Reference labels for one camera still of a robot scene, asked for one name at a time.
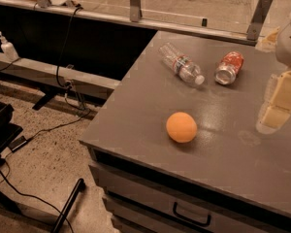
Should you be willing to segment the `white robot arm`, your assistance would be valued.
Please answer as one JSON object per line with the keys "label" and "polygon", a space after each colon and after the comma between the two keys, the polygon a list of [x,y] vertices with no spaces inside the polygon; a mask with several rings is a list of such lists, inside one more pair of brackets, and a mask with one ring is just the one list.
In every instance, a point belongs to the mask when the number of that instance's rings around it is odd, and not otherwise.
{"label": "white robot arm", "polygon": [[276,60],[287,67],[280,75],[271,75],[256,124],[259,132],[272,134],[291,117],[291,13],[256,48],[273,51]]}

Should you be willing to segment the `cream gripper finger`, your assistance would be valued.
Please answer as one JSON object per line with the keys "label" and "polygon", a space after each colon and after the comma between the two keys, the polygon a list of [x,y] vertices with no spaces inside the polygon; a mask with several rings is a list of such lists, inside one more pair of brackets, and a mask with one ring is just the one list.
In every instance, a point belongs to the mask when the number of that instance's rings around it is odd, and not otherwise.
{"label": "cream gripper finger", "polygon": [[268,81],[260,109],[261,129],[280,129],[291,117],[291,68]]}
{"label": "cream gripper finger", "polygon": [[273,50],[275,48],[278,32],[279,28],[276,28],[263,39],[262,43],[265,49]]}

